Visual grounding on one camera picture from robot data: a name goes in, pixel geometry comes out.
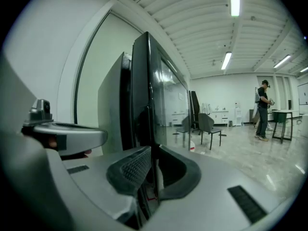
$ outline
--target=black t-shirt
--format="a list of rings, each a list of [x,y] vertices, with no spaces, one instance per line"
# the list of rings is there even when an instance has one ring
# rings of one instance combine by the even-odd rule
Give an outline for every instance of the black t-shirt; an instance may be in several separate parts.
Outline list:
[[[258,93],[259,93],[260,97],[265,97],[266,99],[268,99],[268,96],[266,95],[266,92],[265,92],[263,87],[260,87],[258,89]],[[260,99],[260,102],[259,102],[259,106],[261,106],[262,108],[265,108],[265,109],[268,108],[268,104],[266,102],[263,102],[261,99]]]

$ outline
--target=gray chair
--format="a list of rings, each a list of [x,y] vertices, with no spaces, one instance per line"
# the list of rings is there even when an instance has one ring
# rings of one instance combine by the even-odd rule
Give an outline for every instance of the gray chair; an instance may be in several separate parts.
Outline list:
[[[178,128],[175,133],[175,143],[177,143],[178,140],[178,132],[183,134],[183,147],[185,147],[185,133],[188,133],[190,130],[189,126],[189,117],[187,116],[183,121],[182,121],[182,127]]]
[[[220,146],[221,145],[221,129],[213,127],[214,120],[205,113],[199,113],[198,120],[199,120],[199,128],[201,130],[201,144],[202,144],[202,139],[203,139],[203,132],[207,132],[208,134],[211,134],[211,145],[210,145],[210,150],[211,150],[213,134],[220,133],[219,135],[219,146]]]

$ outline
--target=ceiling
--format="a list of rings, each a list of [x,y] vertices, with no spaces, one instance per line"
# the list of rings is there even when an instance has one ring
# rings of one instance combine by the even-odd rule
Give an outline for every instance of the ceiling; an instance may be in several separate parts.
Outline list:
[[[298,75],[308,66],[304,35],[279,0],[241,0],[239,17],[230,0],[133,0],[162,27],[191,78],[233,73]],[[221,70],[226,52],[232,57]],[[286,55],[291,58],[278,68]]]

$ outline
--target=camera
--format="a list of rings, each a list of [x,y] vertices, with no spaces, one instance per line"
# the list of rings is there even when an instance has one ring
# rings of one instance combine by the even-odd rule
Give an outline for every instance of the camera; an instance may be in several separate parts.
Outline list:
[[[31,127],[37,124],[52,122],[50,113],[50,103],[44,99],[38,99],[36,108],[31,108],[28,117],[24,122],[24,127]]]

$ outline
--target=cap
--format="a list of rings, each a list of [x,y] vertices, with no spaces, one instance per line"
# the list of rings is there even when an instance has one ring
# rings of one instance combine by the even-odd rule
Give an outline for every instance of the cap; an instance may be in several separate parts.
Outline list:
[[[269,86],[269,82],[265,79],[262,81],[262,85],[266,84],[267,86]]]

